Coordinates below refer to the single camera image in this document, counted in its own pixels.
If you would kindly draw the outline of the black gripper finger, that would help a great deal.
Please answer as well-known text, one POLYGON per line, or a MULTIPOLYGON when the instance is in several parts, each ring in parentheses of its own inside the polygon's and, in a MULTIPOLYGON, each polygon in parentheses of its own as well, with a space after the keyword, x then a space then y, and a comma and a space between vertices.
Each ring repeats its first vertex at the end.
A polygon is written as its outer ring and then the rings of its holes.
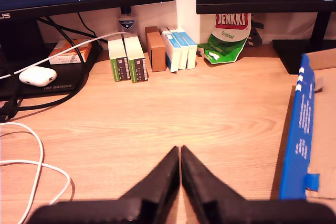
POLYGON ((221 223, 219 201, 245 201, 239 193, 216 177, 187 146, 181 148, 182 185, 199 223, 221 223))
POLYGON ((179 148, 175 146, 146 177, 121 197, 140 199, 140 212, 134 223, 166 223, 179 188, 179 148))

